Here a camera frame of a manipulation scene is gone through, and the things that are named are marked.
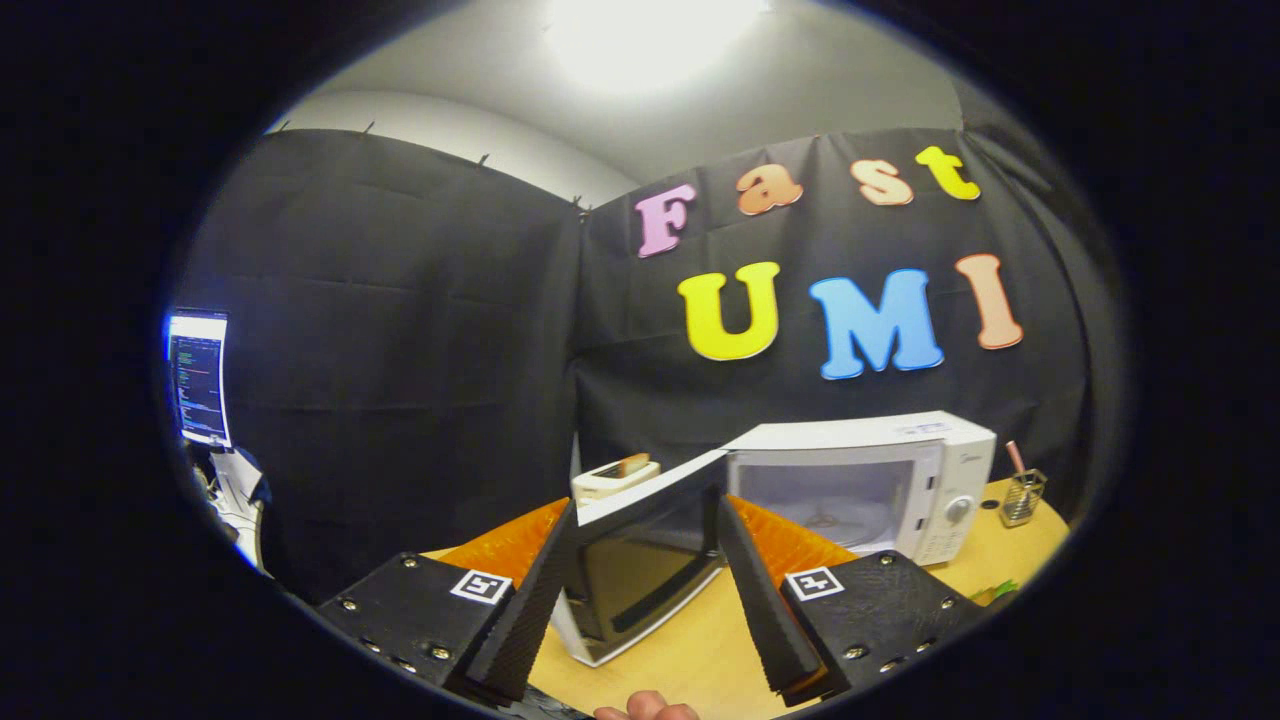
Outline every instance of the microwave window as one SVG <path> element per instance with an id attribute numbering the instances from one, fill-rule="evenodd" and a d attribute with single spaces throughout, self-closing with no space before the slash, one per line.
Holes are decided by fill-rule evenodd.
<path id="1" fill-rule="evenodd" d="M 628 524 L 581 550 L 593 605 L 626 633 L 680 593 L 708 562 L 699 502 Z"/>
<path id="2" fill-rule="evenodd" d="M 856 547 L 896 536 L 914 465 L 740 465 L 739 495 L 840 546 Z"/>

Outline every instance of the pen holder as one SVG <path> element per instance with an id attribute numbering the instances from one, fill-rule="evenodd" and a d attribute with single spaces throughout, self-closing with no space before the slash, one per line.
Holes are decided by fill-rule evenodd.
<path id="1" fill-rule="evenodd" d="M 1044 495 L 1044 483 L 1048 479 L 1037 469 L 1016 473 L 1009 482 L 1009 493 L 1000 505 L 1000 521 L 1006 528 L 1025 525 L 1032 520 L 1032 512 L 1039 505 L 1039 498 Z"/>

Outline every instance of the black backdrop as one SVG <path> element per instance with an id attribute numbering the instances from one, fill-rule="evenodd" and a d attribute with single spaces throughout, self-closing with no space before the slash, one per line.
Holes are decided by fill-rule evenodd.
<path id="1" fill-rule="evenodd" d="M 577 214 L 355 132 L 264 137 L 177 302 L 230 314 L 227 411 L 274 495 L 264 559 L 311 602 L 394 552 L 563 497 Z"/>
<path id="2" fill-rule="evenodd" d="M 946 195 L 914 161 L 931 145 L 961 156 L 978 200 Z M 888 159 L 915 199 L 863 199 L 849 173 L 859 159 Z M 804 195 L 748 217 L 735 182 L 767 163 Z M 637 258 L 635 202 L 684 182 L 698 199 L 680 245 Z M 1091 465 L 1091 348 L 1073 283 L 1115 309 L 1057 211 L 1062 195 L 1060 178 L 989 138 L 893 129 L 742 152 L 584 218 L 421 146 L 287 131 L 262 137 L 218 195 L 177 302 L 232 316 L 232 434 L 274 493 L 265 562 L 311 602 L 390 553 L 456 544 L 562 497 L 575 430 L 584 466 L 648 451 L 671 468 L 759 423 L 943 409 L 1018 439 L 1070 516 L 1105 470 Z M 975 299 L 954 268 L 978 252 L 1001 259 L 1019 345 L 978 346 Z M 776 342 L 746 360 L 696 355 L 676 286 L 764 260 L 782 266 Z M 902 268 L 928 274 L 942 365 L 823 379 L 809 286 L 849 277 L 878 302 Z M 741 283 L 722 302 L 726 327 L 745 328 Z M 993 477 L 1010 470 L 997 455 Z"/>
<path id="3" fill-rule="evenodd" d="M 933 145 L 960 156 L 980 197 L 951 197 L 915 163 L 915 155 Z M 849 170 L 863 159 L 892 163 L 915 199 L 902 206 L 863 199 Z M 737 209 L 735 182 L 768 163 L 787 168 L 804 192 L 792 205 L 748 217 Z M 1010 165 L 1039 186 L 1041 197 L 1009 177 Z M 686 182 L 698 196 L 680 243 L 637 258 L 643 237 L 636 201 Z M 1059 177 L 1029 169 L 986 138 L 963 131 L 892 129 L 769 145 L 593 210 L 575 341 L 584 466 L 637 451 L 675 465 L 759 423 L 947 410 L 993 429 L 1000 442 L 1016 439 L 1028 462 L 1051 478 L 1047 500 L 1070 516 L 1085 474 L 1105 470 L 1088 461 L 1089 338 L 1073 281 L 1091 282 L 1087 292 L 1102 295 L 1092 301 L 1112 314 L 1116 307 L 1114 288 L 1101 286 L 1100 270 L 1079 258 L 1080 240 L 1059 214 L 1071 202 L 1060 200 L 1062 193 Z M 1023 327 L 1023 341 L 1009 348 L 978 346 L 982 323 L 974 293 L 954 265 L 979 252 L 1000 258 L 1005 293 Z M 685 301 L 676 286 L 700 273 L 724 274 L 724 327 L 741 331 L 750 324 L 750 311 L 733 273 L 765 260 L 781 265 L 773 345 L 745 360 L 699 356 L 686 338 Z M 1075 277 L 1068 277 L 1066 264 Z M 859 377 L 823 379 L 827 332 L 809 286 L 847 277 L 878 304 L 888 274 L 904 268 L 928 275 L 925 296 L 943 363 L 922 370 L 890 365 L 881 373 L 868 364 Z M 1115 364 L 1119 350 L 1110 350 Z M 995 477 L 1010 471 L 1007 456 L 997 454 Z"/>

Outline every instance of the human hand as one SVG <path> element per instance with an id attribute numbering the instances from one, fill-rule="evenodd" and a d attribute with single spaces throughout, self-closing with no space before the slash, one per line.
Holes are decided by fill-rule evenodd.
<path id="1" fill-rule="evenodd" d="M 627 698 L 627 711 L 617 707 L 596 707 L 595 720 L 699 720 L 687 705 L 667 705 L 657 691 L 640 691 Z"/>

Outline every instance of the blue letter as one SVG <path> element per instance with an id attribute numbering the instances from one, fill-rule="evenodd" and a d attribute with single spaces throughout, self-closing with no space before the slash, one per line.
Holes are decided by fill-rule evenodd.
<path id="1" fill-rule="evenodd" d="M 924 270 L 895 270 L 884 279 L 877 310 L 849 278 L 827 278 L 809 287 L 827 316 L 827 346 L 831 360 L 822 366 L 828 380 L 856 378 L 863 361 L 854 356 L 854 341 L 877 373 L 888 366 L 888 354 L 897 338 L 893 365 L 899 370 L 923 370 L 942 364 L 942 348 L 933 340 L 929 306 L 924 301 Z"/>

